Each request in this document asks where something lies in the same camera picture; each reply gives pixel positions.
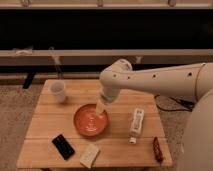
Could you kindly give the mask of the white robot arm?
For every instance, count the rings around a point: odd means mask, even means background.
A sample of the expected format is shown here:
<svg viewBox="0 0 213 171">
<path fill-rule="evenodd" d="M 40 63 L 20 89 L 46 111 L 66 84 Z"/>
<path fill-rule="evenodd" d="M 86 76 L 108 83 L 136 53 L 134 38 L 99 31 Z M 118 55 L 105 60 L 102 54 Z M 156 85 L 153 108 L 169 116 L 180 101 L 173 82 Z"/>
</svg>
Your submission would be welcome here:
<svg viewBox="0 0 213 171">
<path fill-rule="evenodd" d="M 134 71 L 120 59 L 99 80 L 103 104 L 113 103 L 123 89 L 193 102 L 176 171 L 213 171 L 213 62 Z"/>
</svg>

